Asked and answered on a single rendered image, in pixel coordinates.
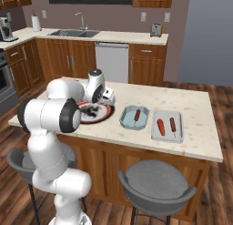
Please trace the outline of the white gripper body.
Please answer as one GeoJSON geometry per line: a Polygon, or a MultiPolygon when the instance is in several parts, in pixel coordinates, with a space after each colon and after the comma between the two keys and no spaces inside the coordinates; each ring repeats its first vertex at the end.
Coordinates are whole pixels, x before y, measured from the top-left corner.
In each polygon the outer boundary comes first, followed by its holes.
{"type": "Polygon", "coordinates": [[[102,100],[105,104],[108,104],[109,106],[114,106],[116,102],[116,97],[112,95],[111,97],[102,97],[102,100]]]}

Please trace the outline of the large red-rimmed patterned plate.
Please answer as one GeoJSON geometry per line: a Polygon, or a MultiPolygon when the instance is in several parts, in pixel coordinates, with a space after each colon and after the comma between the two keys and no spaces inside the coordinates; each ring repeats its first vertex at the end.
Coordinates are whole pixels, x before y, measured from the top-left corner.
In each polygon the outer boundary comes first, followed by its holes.
{"type": "Polygon", "coordinates": [[[92,104],[82,102],[78,104],[81,111],[82,124],[96,124],[111,117],[115,111],[114,106],[108,104],[92,104]]]}

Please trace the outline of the teal tupperware container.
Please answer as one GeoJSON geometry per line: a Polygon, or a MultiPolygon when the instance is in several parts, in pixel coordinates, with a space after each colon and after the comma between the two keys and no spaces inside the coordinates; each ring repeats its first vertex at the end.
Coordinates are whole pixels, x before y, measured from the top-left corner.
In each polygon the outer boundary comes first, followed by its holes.
{"type": "Polygon", "coordinates": [[[148,117],[149,117],[148,108],[131,105],[124,108],[122,115],[119,119],[119,122],[123,128],[141,130],[146,127],[148,117]],[[134,117],[137,109],[140,109],[140,116],[137,123],[135,124],[134,117]]]}

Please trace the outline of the grey flat tupperware container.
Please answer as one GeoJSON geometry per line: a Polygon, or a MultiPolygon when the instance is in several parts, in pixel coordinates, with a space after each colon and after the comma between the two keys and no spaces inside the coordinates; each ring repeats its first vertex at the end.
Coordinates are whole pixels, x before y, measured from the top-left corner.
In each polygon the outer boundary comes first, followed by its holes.
{"type": "Polygon", "coordinates": [[[153,116],[152,128],[151,128],[151,138],[158,141],[182,143],[184,139],[184,129],[183,129],[183,118],[179,112],[169,111],[169,110],[156,110],[153,116]],[[176,124],[176,137],[174,137],[173,132],[171,131],[170,118],[175,119],[176,124]],[[157,120],[162,119],[165,127],[165,136],[161,136],[157,120]]]}

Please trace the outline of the white dishwasher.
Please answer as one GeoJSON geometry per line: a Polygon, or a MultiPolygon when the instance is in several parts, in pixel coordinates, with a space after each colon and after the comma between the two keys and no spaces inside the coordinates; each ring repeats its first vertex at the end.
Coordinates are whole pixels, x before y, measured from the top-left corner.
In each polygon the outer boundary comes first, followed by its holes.
{"type": "Polygon", "coordinates": [[[95,42],[96,67],[105,81],[128,82],[128,50],[129,44],[95,42]]]}

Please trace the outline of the wooden base cupboard with drawer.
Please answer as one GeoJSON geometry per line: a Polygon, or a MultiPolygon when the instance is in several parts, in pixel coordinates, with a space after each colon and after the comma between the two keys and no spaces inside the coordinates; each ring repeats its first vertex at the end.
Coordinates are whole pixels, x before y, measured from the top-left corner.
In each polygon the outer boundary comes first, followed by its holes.
{"type": "Polygon", "coordinates": [[[166,54],[166,46],[130,44],[128,82],[161,87],[164,79],[166,54]]]}

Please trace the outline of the orange carrot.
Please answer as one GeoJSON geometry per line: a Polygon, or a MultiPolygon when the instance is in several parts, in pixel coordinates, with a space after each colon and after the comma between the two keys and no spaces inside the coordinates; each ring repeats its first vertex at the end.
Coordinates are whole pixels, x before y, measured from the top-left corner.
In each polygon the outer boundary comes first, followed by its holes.
{"type": "Polygon", "coordinates": [[[161,136],[165,136],[166,132],[165,132],[165,127],[164,127],[164,122],[162,119],[157,120],[157,126],[158,126],[161,136]]]}

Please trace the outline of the wooden base cupboard run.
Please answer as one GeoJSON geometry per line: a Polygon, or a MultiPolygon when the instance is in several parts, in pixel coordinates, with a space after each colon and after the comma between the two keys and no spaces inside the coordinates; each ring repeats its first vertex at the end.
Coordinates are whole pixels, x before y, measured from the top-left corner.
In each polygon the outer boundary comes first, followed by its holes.
{"type": "Polygon", "coordinates": [[[19,97],[56,78],[87,78],[88,70],[96,68],[93,41],[33,38],[5,53],[19,97]]]}

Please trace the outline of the steel sink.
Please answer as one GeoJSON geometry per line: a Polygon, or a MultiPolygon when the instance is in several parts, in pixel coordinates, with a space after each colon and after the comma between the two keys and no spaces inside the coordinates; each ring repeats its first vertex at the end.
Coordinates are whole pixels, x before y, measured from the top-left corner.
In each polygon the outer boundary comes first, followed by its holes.
{"type": "Polygon", "coordinates": [[[59,29],[53,33],[51,36],[69,36],[69,37],[94,37],[98,34],[95,30],[78,30],[78,29],[59,29]]]}

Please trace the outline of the silver tap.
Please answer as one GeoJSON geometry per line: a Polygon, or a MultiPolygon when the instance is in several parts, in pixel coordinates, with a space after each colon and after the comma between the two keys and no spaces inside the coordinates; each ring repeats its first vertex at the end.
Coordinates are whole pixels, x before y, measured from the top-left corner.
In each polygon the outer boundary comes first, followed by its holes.
{"type": "Polygon", "coordinates": [[[80,26],[80,30],[82,31],[86,31],[88,29],[88,26],[85,26],[84,24],[84,16],[82,13],[76,13],[75,16],[81,16],[81,26],[80,26]]]}

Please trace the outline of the silver toaster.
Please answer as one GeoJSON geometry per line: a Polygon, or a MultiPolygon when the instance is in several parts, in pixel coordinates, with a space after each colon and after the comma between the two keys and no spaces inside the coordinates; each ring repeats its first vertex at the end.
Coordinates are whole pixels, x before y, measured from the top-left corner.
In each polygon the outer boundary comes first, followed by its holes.
{"type": "Polygon", "coordinates": [[[161,23],[154,23],[151,26],[150,35],[161,37],[162,36],[162,29],[163,29],[163,25],[161,23]]]}

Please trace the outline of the grey bar stool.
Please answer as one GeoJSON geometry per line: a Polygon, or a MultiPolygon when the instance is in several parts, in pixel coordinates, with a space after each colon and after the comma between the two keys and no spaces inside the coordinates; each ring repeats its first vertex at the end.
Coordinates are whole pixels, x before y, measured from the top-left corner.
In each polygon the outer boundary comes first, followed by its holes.
{"type": "MultiPolygon", "coordinates": [[[[68,159],[68,167],[71,169],[76,168],[76,153],[74,152],[74,150],[72,148],[65,148],[65,154],[68,159]]],[[[31,159],[29,152],[26,151],[23,153],[22,150],[19,148],[11,148],[7,152],[7,162],[14,170],[16,170],[19,173],[22,179],[27,183],[31,195],[33,209],[35,212],[35,221],[37,225],[40,225],[32,181],[32,177],[35,172],[36,166],[33,160],[31,159]]],[[[81,200],[83,203],[84,212],[86,212],[87,209],[85,199],[81,198],[81,200]]]]}
{"type": "Polygon", "coordinates": [[[164,216],[164,223],[170,225],[171,216],[182,210],[197,192],[177,168],[160,160],[140,160],[127,172],[119,170],[117,175],[133,206],[130,225],[134,225],[137,210],[150,219],[164,216]]]}

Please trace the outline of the white paper towel roll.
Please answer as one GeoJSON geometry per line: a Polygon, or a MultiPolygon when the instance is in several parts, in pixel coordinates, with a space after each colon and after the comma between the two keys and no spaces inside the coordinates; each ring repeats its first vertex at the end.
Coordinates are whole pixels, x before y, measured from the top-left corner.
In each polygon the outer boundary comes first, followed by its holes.
{"type": "Polygon", "coordinates": [[[34,30],[36,32],[41,31],[42,28],[41,28],[38,16],[37,15],[32,15],[31,18],[32,18],[32,26],[33,26],[34,30]]]}

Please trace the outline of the steel oven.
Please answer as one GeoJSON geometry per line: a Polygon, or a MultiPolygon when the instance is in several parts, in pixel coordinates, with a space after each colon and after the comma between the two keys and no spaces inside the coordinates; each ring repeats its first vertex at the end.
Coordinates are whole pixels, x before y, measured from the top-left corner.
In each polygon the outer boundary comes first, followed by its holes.
{"type": "Polygon", "coordinates": [[[5,51],[0,48],[0,116],[19,102],[7,64],[5,51]]]}

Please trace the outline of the silver coffee machine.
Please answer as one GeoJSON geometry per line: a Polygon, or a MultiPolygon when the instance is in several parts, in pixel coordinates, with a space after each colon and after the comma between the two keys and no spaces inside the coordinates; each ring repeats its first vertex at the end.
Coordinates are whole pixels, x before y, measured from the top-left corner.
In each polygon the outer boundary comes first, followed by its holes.
{"type": "Polygon", "coordinates": [[[0,17],[0,41],[13,42],[17,37],[13,36],[12,29],[7,17],[0,17]]]}

